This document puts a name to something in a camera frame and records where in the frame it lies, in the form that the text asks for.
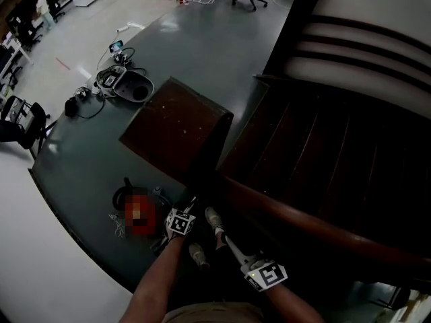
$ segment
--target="wooden block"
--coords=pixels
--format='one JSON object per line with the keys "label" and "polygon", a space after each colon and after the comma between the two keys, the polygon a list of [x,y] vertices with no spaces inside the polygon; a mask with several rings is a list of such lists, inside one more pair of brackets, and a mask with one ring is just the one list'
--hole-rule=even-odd
{"label": "wooden block", "polygon": [[135,115],[120,141],[188,185],[215,170],[233,116],[170,78]]}

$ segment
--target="gray floor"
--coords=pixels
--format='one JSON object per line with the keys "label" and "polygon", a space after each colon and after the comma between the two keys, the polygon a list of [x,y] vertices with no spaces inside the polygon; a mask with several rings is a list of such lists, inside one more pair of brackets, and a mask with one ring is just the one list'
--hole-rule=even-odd
{"label": "gray floor", "polygon": [[[293,0],[276,0],[289,6]],[[155,87],[170,76],[189,85],[235,115],[226,143],[233,144],[266,88],[261,73],[288,10],[269,1],[251,12],[248,1],[176,8],[132,38],[133,62],[147,69]],[[93,99],[82,114],[97,111]],[[111,199],[130,177],[136,186],[162,186],[172,201],[184,188],[129,151],[118,138],[139,106],[109,100],[91,120],[60,117],[34,164],[35,179],[53,210],[104,269],[133,289],[154,260],[152,241],[114,235]]]}

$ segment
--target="shoe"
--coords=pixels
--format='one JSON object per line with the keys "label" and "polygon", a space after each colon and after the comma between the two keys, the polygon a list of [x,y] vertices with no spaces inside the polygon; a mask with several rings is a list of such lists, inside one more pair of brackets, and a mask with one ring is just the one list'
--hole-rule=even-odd
{"label": "shoe", "polygon": [[189,245],[189,253],[191,258],[196,262],[199,269],[208,268],[209,263],[203,253],[202,247],[198,243],[192,243]]}
{"label": "shoe", "polygon": [[205,217],[207,218],[208,224],[213,228],[214,234],[217,234],[219,231],[224,232],[222,217],[218,215],[213,207],[206,208]]}

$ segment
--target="white wall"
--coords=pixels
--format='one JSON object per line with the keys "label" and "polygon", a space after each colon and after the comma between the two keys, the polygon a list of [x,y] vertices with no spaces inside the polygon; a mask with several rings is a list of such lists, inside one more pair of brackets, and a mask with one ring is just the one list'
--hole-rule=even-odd
{"label": "white wall", "polygon": [[131,294],[72,240],[28,173],[30,153],[0,144],[0,309],[11,323],[118,322]]}
{"label": "white wall", "polygon": [[[319,0],[314,14],[343,17],[383,26],[431,45],[430,0]],[[431,55],[385,36],[327,24],[311,24],[304,32],[380,46],[431,67]],[[300,43],[298,48],[339,55],[348,54],[350,57],[402,71],[431,84],[431,78],[422,72],[366,52],[309,42]],[[430,94],[386,75],[329,61],[299,58],[289,61],[286,72],[298,79],[328,83],[375,96],[431,118]]]}

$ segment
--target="sneaker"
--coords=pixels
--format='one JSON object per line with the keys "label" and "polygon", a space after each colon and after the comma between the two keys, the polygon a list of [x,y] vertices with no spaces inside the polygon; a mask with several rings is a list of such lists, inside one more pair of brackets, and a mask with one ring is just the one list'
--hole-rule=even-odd
{"label": "sneaker", "polygon": [[199,269],[208,268],[209,263],[203,253],[202,247],[198,243],[192,243],[189,245],[189,253],[191,258],[196,262]]}
{"label": "sneaker", "polygon": [[217,234],[219,231],[224,232],[222,217],[218,215],[213,207],[206,208],[205,217],[207,218],[208,224],[213,228],[214,234]]}

